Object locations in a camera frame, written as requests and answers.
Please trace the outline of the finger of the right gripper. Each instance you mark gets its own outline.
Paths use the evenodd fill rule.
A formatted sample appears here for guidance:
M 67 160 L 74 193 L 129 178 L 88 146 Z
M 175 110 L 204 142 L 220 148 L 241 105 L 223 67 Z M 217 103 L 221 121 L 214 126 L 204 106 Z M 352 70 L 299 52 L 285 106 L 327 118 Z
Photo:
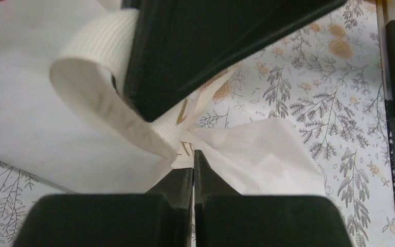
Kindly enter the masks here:
M 152 122 L 232 64 L 344 4 L 322 1 L 123 1 L 138 17 L 124 101 Z

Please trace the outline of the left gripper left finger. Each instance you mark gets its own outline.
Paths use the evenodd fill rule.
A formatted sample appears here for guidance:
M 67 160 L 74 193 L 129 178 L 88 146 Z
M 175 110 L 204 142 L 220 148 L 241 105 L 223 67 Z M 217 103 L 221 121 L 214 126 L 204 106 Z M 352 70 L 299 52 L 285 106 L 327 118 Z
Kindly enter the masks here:
M 173 246 L 191 246 L 194 171 L 174 169 L 150 188 L 147 195 L 161 195 L 170 206 L 169 239 Z

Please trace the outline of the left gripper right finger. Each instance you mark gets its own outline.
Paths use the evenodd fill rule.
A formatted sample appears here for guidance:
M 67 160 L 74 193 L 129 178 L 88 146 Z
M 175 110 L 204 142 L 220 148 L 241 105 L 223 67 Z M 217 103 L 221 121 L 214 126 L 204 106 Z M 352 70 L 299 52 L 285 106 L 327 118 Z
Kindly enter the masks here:
M 226 206 L 240 194 L 212 169 L 202 150 L 194 153 L 194 187 L 196 246 L 222 246 L 230 228 Z

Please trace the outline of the cream ribbon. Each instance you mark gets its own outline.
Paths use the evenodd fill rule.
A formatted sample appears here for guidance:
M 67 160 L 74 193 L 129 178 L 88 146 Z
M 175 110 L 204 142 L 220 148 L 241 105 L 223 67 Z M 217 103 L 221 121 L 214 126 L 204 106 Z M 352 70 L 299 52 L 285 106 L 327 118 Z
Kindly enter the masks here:
M 125 101 L 138 10 L 114 11 L 83 27 L 50 68 L 57 95 L 89 124 L 120 137 L 127 150 L 136 148 L 160 157 L 161 168 L 193 167 L 193 123 L 215 92 L 231 77 L 227 72 L 204 88 L 194 101 L 187 96 L 159 120 L 148 123 Z

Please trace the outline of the white wrapping paper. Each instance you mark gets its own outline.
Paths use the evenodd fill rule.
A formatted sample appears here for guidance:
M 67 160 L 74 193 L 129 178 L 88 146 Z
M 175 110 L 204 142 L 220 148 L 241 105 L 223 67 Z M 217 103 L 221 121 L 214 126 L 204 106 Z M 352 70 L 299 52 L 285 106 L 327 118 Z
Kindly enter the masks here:
M 155 122 L 134 113 L 110 76 L 130 77 L 137 18 L 97 1 L 0 3 L 0 161 L 79 193 L 139 193 L 200 149 L 241 194 L 325 194 L 288 120 L 194 126 L 233 69 Z

